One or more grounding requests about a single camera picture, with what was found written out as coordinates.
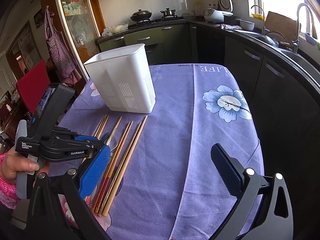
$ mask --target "gas stove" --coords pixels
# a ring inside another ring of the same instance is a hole
[[[136,24],[129,25],[129,29],[135,29],[139,28],[141,26],[146,26],[146,25],[152,25],[155,23],[160,23],[160,22],[168,22],[168,21],[185,21],[183,17],[178,17],[177,15],[175,16],[167,16],[167,17],[162,17],[161,19],[156,19],[156,20],[144,20],[141,22],[137,22]]]

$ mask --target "purple tablecloth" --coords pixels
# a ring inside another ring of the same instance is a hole
[[[208,239],[233,204],[210,150],[220,143],[244,167],[263,175],[259,139],[242,92],[220,65],[150,66],[156,104],[140,136],[109,215],[103,217],[114,240]],[[144,114],[111,112],[89,80],[60,126],[92,136],[104,114],[111,131],[133,120],[129,138]],[[58,175],[79,161],[53,163]],[[242,232],[258,208],[257,199]]]

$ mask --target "bottle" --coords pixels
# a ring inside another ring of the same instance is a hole
[[[196,16],[203,16],[203,9],[201,7],[201,2],[195,1],[195,15]]]

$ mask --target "white tile wall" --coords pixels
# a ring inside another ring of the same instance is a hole
[[[176,14],[181,16],[184,12],[194,11],[197,0],[99,0],[100,9],[106,26],[116,26],[121,23],[134,22],[130,16],[138,9],[152,12],[152,19],[162,17],[161,10],[166,8],[176,9]]]

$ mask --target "glass cabinet door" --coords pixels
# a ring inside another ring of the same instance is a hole
[[[61,3],[72,40],[84,63],[99,53],[95,42],[98,35],[88,0],[61,0]]]

